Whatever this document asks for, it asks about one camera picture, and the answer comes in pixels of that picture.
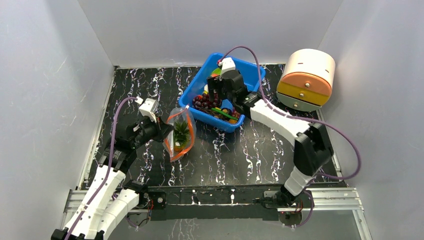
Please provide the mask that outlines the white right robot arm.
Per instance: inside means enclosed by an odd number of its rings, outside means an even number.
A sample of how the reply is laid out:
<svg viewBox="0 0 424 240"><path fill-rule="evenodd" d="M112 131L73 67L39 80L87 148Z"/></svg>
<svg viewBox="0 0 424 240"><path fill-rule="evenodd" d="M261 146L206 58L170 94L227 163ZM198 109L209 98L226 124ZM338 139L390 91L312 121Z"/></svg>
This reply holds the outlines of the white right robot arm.
<svg viewBox="0 0 424 240"><path fill-rule="evenodd" d="M294 166L288 179L280 191L265 192L256 202L266 208L295 207L307 185L332 159L334 150L327 128L311 118L301 120L289 113L279 114L261 93L248 90L238 70L209 76L207 87L212 99L218 96L229 100L237 112L269 127L293 146Z"/></svg>

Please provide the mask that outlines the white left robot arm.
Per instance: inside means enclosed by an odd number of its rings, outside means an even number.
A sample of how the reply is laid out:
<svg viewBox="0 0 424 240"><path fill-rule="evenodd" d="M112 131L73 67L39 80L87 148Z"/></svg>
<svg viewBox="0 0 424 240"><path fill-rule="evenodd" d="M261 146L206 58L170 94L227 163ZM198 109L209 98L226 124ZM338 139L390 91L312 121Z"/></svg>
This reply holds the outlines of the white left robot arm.
<svg viewBox="0 0 424 240"><path fill-rule="evenodd" d="M151 140L163 142L174 127L160 117L144 116L126 127L124 137L116 137L117 122L113 122L109 146L81 204L65 227L54 230L51 239L107 240L130 210L149 203L148 187L135 180L124 185L115 200L112 196L137 158L137 149Z"/></svg>

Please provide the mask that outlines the clear zip top bag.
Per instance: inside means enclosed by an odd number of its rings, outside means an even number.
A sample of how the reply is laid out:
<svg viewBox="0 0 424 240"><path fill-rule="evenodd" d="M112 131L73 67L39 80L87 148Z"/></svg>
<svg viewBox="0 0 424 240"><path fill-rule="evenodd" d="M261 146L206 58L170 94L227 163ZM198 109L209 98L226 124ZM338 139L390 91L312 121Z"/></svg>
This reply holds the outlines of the clear zip top bag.
<svg viewBox="0 0 424 240"><path fill-rule="evenodd" d="M173 130L163 141L163 146L172 163L181 159L194 146L197 129L189 105L174 108L166 123L171 125Z"/></svg>

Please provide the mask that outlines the green toy starfruit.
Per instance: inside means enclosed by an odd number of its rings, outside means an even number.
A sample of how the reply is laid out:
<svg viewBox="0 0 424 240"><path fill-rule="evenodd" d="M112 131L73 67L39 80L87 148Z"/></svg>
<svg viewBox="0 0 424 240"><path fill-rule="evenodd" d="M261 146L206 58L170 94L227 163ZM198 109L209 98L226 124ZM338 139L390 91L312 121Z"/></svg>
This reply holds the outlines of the green toy starfruit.
<svg viewBox="0 0 424 240"><path fill-rule="evenodd" d="M219 67L217 67L216 69L214 69L212 72L211 72L211 74L210 74L210 76L211 77L217 77L217 76L220 76L221 75L221 69L219 68Z"/></svg>

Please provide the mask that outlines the toy pineapple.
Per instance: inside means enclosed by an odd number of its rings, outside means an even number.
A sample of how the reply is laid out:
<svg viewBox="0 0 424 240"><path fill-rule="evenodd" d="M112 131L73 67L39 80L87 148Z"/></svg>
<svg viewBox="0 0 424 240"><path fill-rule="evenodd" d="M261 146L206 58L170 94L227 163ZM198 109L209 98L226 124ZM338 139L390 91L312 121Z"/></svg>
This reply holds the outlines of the toy pineapple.
<svg viewBox="0 0 424 240"><path fill-rule="evenodd" d="M175 152L181 152L187 146L190 140L190 131L188 123L184 120L174 123L173 131L173 149Z"/></svg>

